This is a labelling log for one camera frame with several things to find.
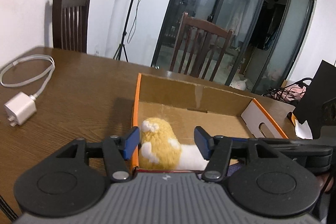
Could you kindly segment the dark wooden chair by door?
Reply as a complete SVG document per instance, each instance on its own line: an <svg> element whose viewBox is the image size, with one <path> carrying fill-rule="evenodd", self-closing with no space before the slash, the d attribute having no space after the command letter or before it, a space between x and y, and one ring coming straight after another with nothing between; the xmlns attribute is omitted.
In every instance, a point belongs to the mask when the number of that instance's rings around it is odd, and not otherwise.
<svg viewBox="0 0 336 224"><path fill-rule="evenodd" d="M178 73L205 79L215 52L215 61L209 81L213 82L224 54L230 44L234 30L225 30L209 21L189 16L181 17L169 71L179 64Z"/></svg>

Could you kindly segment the black bag on table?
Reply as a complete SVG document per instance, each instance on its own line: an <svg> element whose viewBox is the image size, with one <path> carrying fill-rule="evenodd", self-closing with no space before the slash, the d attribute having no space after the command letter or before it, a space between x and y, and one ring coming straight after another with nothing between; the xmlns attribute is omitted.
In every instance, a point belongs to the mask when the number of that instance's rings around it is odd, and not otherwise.
<svg viewBox="0 0 336 224"><path fill-rule="evenodd" d="M335 98L335 67L322 60L305 94L293 110L300 124L307 122L313 139L322 127L322 105Z"/></svg>

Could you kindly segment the black studio light stand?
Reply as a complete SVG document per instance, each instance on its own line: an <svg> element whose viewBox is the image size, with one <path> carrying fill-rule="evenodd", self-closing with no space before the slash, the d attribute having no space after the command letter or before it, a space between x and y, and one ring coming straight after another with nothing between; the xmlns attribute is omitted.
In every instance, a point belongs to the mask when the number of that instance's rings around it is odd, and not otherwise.
<svg viewBox="0 0 336 224"><path fill-rule="evenodd" d="M141 0L130 0L130 4L127 10L125 24L122 30L121 42L119 43L113 59L121 60L122 56L125 57L126 62L129 61L129 58L126 53L126 44L129 44L133 39L135 30L137 28L137 18L138 18L138 8Z"/></svg>

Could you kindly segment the yellow white hamster plush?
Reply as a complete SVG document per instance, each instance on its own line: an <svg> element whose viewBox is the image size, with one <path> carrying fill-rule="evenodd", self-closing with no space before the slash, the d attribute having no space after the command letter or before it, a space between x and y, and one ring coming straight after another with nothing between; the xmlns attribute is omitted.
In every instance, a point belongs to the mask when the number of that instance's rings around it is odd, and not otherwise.
<svg viewBox="0 0 336 224"><path fill-rule="evenodd" d="M139 167L149 170L205 170L209 163L194 144L181 144L171 125L147 118L140 127Z"/></svg>

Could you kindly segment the dark wooden chair by wall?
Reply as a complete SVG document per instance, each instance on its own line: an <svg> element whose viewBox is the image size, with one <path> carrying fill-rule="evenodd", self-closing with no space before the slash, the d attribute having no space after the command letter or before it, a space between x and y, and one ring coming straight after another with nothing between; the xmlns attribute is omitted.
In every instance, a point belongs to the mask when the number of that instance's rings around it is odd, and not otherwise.
<svg viewBox="0 0 336 224"><path fill-rule="evenodd" d="M87 53L90 0L52 0L53 47Z"/></svg>

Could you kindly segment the black glass sliding door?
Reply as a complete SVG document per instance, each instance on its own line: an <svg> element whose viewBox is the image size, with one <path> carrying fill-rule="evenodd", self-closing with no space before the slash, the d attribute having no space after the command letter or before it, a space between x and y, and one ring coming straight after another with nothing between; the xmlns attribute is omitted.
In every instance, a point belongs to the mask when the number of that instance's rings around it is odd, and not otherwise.
<svg viewBox="0 0 336 224"><path fill-rule="evenodd" d="M151 65L169 70L181 17L234 30L214 81L264 95L292 69L314 0L169 0Z"/></svg>

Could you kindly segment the red orange cardboard box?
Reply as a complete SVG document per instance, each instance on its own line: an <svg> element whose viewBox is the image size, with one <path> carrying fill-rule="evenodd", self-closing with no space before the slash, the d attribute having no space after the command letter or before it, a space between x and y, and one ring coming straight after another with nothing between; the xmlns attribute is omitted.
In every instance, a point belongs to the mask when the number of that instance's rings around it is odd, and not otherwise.
<svg viewBox="0 0 336 224"><path fill-rule="evenodd" d="M256 98L140 73L135 88L132 125L140 126L150 117L168 121L183 144L193 143L197 126L211 135L288 137Z"/></svg>

